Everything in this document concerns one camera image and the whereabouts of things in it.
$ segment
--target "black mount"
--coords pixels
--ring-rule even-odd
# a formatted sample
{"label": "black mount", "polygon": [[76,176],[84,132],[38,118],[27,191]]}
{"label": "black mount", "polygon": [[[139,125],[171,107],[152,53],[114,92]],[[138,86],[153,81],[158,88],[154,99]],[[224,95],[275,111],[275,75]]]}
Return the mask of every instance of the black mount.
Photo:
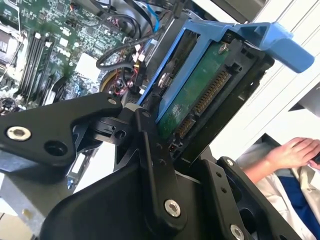
{"label": "black mount", "polygon": [[[10,139],[16,126],[31,137]],[[63,179],[80,152],[116,145],[115,171],[60,202],[40,239],[300,239],[231,159],[209,152],[188,175],[176,172],[154,116],[122,109],[109,94],[12,113],[0,128],[1,171],[47,184]]]}

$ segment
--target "black metal bracket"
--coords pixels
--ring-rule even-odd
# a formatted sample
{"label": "black metal bracket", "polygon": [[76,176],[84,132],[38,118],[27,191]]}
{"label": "black metal bracket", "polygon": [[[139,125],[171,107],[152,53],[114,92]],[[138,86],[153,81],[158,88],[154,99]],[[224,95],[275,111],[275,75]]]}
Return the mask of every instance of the black metal bracket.
{"label": "black metal bracket", "polygon": [[240,230],[239,238],[253,239],[246,232],[224,169],[207,159],[202,159],[195,161],[192,166],[192,176],[203,184],[205,206],[212,223],[212,237],[233,239],[231,226],[234,226]]}
{"label": "black metal bracket", "polygon": [[[115,117],[121,110],[121,103],[111,95],[97,93],[1,117],[0,171],[33,180],[61,180],[76,158],[75,143],[80,144],[86,125]],[[83,126],[82,133],[75,128],[78,125]]]}
{"label": "black metal bracket", "polygon": [[233,160],[221,157],[217,164],[224,169],[238,212],[250,235],[259,240],[300,239]]}
{"label": "black metal bracket", "polygon": [[187,212],[178,188],[169,146],[158,137],[155,119],[145,109],[135,111],[135,126],[136,137],[119,165],[124,167],[131,164],[128,158],[135,160],[133,156],[139,154],[146,223],[157,236],[174,236],[186,226]]}

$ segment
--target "person's hand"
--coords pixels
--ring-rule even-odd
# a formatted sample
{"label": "person's hand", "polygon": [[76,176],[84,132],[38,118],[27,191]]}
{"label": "person's hand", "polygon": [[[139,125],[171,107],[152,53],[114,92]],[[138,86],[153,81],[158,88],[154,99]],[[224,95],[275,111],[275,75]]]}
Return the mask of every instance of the person's hand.
{"label": "person's hand", "polygon": [[309,163],[320,169],[320,166],[312,161],[319,152],[320,140],[296,137],[270,151],[265,160],[274,170],[298,168]]}

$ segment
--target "blue shirt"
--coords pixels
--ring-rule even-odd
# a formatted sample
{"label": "blue shirt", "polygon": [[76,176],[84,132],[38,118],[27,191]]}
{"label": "blue shirt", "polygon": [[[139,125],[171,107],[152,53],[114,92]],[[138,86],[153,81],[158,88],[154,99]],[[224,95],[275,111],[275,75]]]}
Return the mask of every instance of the blue shirt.
{"label": "blue shirt", "polygon": [[320,225],[301,191],[298,180],[289,176],[279,176],[279,179],[295,212],[315,238],[320,240]]}

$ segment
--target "motherboard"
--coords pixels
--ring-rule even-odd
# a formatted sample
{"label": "motherboard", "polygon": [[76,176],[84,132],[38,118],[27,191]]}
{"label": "motherboard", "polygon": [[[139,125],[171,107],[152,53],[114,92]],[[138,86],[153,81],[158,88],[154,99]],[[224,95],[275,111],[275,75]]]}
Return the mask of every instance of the motherboard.
{"label": "motherboard", "polygon": [[128,39],[71,0],[0,0],[0,101],[28,109],[96,93],[97,59]]}

